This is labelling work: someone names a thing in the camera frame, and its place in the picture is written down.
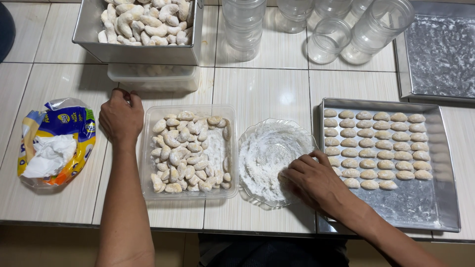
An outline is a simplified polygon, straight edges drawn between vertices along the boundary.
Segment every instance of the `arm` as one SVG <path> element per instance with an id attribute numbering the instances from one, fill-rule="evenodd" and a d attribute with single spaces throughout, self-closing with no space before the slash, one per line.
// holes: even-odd
<path id="1" fill-rule="evenodd" d="M 95 265 L 155 266 L 155 250 L 135 155 L 137 137 L 143 127 L 140 97 L 134 92 L 114 89 L 111 99 L 101 106 L 99 122 L 112 141 L 113 158 Z"/>
<path id="2" fill-rule="evenodd" d="M 335 174 L 324 153 L 314 151 L 303 155 L 282 174 L 293 182 L 289 183 L 291 191 L 304 203 L 342 223 L 397 264 L 446 266 L 355 196 Z"/>

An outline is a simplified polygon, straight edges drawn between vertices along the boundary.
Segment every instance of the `plastic bag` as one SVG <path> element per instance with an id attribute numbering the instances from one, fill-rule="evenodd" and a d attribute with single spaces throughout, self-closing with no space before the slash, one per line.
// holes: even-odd
<path id="1" fill-rule="evenodd" d="M 52 100 L 45 104 L 46 111 L 31 111 L 22 122 L 22 140 L 18 156 L 18 177 L 33 188 L 53 188 L 66 185 L 83 168 L 95 144 L 95 119 L 92 109 L 76 98 Z M 22 176 L 28 162 L 34 157 L 35 137 L 53 137 L 72 134 L 76 152 L 61 172 L 49 177 Z"/>

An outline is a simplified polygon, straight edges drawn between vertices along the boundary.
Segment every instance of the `metal baking tray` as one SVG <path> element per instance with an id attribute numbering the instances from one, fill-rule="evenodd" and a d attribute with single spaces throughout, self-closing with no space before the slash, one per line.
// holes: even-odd
<path id="1" fill-rule="evenodd" d="M 188 46 L 125 46 L 99 43 L 97 34 L 104 25 L 101 13 L 107 9 L 104 0 L 83 0 L 73 43 L 79 44 L 104 63 L 135 63 L 198 66 L 201 55 L 201 30 L 203 28 L 202 0 L 194 1 L 193 38 Z"/>
<path id="2" fill-rule="evenodd" d="M 475 103 L 475 5 L 411 1 L 396 37 L 402 98 Z"/>
<path id="3" fill-rule="evenodd" d="M 434 179 L 400 181 L 395 178 L 393 181 L 399 188 L 394 191 L 367 191 L 362 188 L 351 189 L 351 191 L 366 201 L 379 215 L 395 227 L 447 232 L 460 231 L 460 216 L 450 148 L 438 105 L 324 98 L 317 107 L 319 123 L 316 129 L 319 133 L 318 142 L 323 152 L 325 150 L 323 110 L 326 108 L 338 111 L 350 109 L 355 114 L 363 110 L 372 113 L 385 111 L 390 114 L 394 112 L 403 112 L 407 115 L 423 114 L 426 117 L 425 126 L 431 157 L 429 163 L 432 166 L 431 172 Z"/>

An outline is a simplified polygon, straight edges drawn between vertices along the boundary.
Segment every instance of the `hand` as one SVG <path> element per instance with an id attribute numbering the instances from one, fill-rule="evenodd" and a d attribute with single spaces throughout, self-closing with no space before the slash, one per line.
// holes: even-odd
<path id="1" fill-rule="evenodd" d="M 319 150 L 294 160 L 282 175 L 293 182 L 290 190 L 305 204 L 337 221 L 344 223 L 352 213 L 371 209 L 346 187 Z"/>
<path id="2" fill-rule="evenodd" d="M 143 128 L 142 100 L 135 91 L 129 94 L 115 88 L 111 99 L 101 106 L 99 123 L 112 143 L 135 146 Z"/>

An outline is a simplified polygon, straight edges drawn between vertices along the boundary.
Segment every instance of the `bowl of powdered sugar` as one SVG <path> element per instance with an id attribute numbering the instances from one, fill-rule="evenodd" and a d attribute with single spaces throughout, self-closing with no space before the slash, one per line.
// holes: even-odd
<path id="1" fill-rule="evenodd" d="M 298 201 L 279 175 L 303 154 L 318 149 L 314 137 L 294 121 L 267 119 L 239 139 L 239 178 L 246 193 L 271 207 Z"/>

